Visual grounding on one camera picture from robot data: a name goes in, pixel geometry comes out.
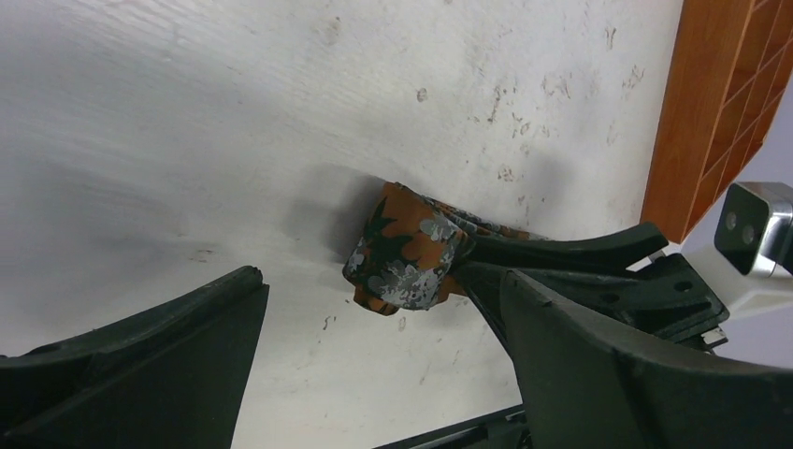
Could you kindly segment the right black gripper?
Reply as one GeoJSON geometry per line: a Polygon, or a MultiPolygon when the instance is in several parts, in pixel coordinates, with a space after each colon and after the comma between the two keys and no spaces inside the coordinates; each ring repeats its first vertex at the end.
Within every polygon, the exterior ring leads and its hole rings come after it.
{"type": "Polygon", "coordinates": [[[583,240],[474,241],[465,271],[534,269],[532,278],[559,295],[662,340],[706,351],[702,335],[729,318],[725,304],[680,254],[627,271],[669,245],[652,223],[583,240]]]}

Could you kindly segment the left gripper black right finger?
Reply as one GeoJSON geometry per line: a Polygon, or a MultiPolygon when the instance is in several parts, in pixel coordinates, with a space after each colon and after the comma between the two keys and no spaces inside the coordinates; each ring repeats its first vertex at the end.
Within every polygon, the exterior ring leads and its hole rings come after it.
{"type": "Polygon", "coordinates": [[[534,448],[788,448],[792,372],[662,340],[529,268],[455,279],[511,358],[534,448]]]}

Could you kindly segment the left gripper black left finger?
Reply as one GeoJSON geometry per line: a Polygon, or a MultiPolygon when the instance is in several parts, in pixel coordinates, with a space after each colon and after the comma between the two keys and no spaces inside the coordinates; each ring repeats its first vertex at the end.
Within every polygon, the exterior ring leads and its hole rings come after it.
{"type": "Polygon", "coordinates": [[[1,360],[5,448],[228,448],[268,286],[238,268],[181,297],[1,360]]]}

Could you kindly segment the orange floral necktie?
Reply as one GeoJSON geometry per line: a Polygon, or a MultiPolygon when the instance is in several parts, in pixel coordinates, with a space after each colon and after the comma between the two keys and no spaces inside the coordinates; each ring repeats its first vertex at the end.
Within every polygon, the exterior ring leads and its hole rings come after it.
{"type": "Polygon", "coordinates": [[[354,287],[353,301],[368,311],[428,310],[462,293],[452,272],[479,237],[536,238],[387,182],[342,275],[354,287]]]}

